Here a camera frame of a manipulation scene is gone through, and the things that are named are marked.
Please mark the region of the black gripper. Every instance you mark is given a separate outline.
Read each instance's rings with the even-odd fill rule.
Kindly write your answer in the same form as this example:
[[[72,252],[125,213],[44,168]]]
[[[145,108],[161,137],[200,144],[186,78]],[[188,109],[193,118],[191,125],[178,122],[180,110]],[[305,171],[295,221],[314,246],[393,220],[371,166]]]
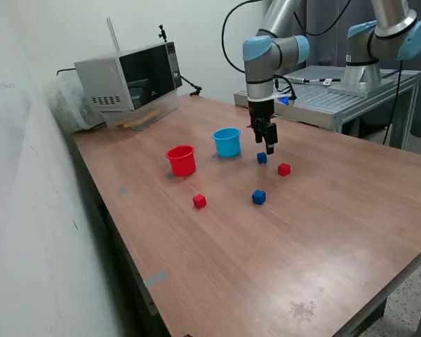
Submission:
[[[255,135],[255,142],[262,143],[265,135],[266,153],[273,154],[274,146],[278,143],[277,127],[270,122],[274,114],[274,101],[264,100],[259,102],[248,101],[250,127]]]

